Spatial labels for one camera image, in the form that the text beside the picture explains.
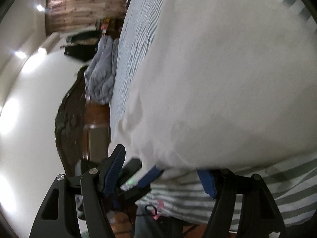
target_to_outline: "wooden headboard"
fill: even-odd
[[[55,118],[55,142],[67,176],[75,176],[75,164],[83,158],[82,137],[85,117],[85,80],[82,67],[67,92]]]
[[[93,103],[86,97],[86,69],[79,70],[55,118],[56,148],[68,177],[75,176],[80,159],[99,164],[108,157],[111,140],[109,105]]]

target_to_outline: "metal screw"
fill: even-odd
[[[255,180],[257,180],[257,181],[260,181],[260,180],[262,179],[262,177],[261,177],[260,175],[258,175],[258,174],[254,174],[254,175],[253,175],[253,178],[254,178]]]
[[[224,174],[224,175],[227,175],[227,174],[229,173],[229,169],[227,169],[227,168],[222,168],[222,169],[220,170],[220,172],[221,172],[222,174]]]
[[[65,178],[65,175],[63,175],[63,174],[60,174],[60,175],[56,176],[56,180],[57,180],[57,181],[61,181],[61,180],[63,180],[64,178]]]
[[[91,169],[89,170],[89,173],[90,173],[91,175],[94,175],[94,174],[98,173],[98,169],[97,169],[97,168],[91,168]]]

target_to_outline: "black cable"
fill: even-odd
[[[152,210],[154,210],[154,214],[152,213],[152,210],[147,209],[149,206],[152,207]],[[158,215],[158,210],[153,205],[146,205],[144,207],[144,211],[145,211],[145,214],[140,214],[140,215],[136,215],[136,216],[156,216],[156,215]]]

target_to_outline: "ceiling light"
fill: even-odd
[[[37,6],[37,9],[38,9],[38,11],[40,11],[40,12],[44,11],[44,8],[42,7],[42,5],[38,5],[38,6]]]
[[[26,54],[21,52],[21,51],[15,52],[15,55],[17,57],[19,57],[20,59],[25,59],[26,58]]]

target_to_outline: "person's hand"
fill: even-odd
[[[132,224],[129,222],[129,217],[126,214],[122,212],[116,213],[111,219],[111,223],[111,228],[116,238],[132,238]]]

